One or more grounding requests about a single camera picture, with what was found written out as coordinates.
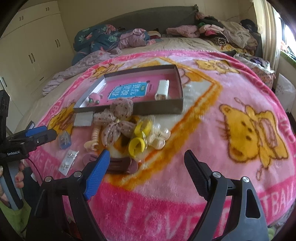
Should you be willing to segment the green sleeve left forearm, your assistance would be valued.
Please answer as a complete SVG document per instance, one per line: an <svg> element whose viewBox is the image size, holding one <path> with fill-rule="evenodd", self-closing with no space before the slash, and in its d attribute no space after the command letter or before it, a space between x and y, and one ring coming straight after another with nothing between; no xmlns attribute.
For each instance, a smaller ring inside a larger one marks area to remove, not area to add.
<svg viewBox="0 0 296 241"><path fill-rule="evenodd" d="M1 201L1 210L16 233L25 238L26 226L31 212L29 204L24 201L22 209L14 211Z"/></svg>

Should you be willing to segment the left hand painted nails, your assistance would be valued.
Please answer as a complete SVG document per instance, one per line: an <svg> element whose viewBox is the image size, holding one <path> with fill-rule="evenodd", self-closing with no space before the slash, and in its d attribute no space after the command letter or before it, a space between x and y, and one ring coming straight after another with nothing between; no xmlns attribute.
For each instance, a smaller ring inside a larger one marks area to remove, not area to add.
<svg viewBox="0 0 296 241"><path fill-rule="evenodd" d="M18 189L22 189L24 187L24 175L23 175L23 170L25 168L25 165L23 164L22 161L20 161L20 164L18 166L18 173L15 175L15 187ZM3 188L1 187L1 193L0 193L0 197L1 197L1 202L3 202L5 205L9 204L9 200L6 196L6 194L4 193Z"/></svg>

